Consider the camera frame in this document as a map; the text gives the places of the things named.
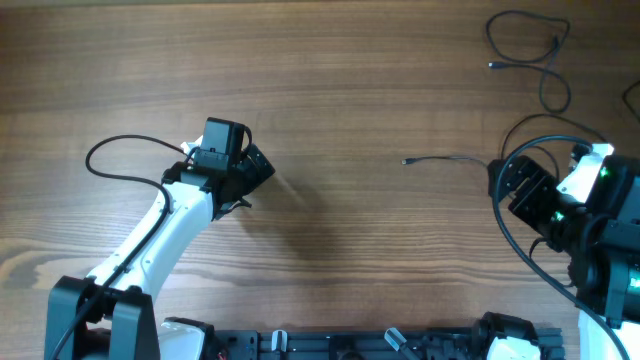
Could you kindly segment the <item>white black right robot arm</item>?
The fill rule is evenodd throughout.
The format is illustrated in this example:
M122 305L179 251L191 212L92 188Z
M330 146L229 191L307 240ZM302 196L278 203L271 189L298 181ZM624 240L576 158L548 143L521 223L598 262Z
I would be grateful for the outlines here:
M509 211L543 243L570 258L576 297L601 316L639 356L639 162L630 157L572 154L558 179L527 156L488 166L489 194L513 198Z

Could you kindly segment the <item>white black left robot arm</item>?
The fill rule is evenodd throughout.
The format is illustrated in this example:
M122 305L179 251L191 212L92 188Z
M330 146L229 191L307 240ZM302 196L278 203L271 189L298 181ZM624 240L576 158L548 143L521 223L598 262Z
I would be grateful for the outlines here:
M48 299L47 359L228 359L214 326L155 321L154 302L178 260L210 223L239 207L275 170L241 123L208 118L178 147L183 160L150 186L152 207L84 278L62 277Z

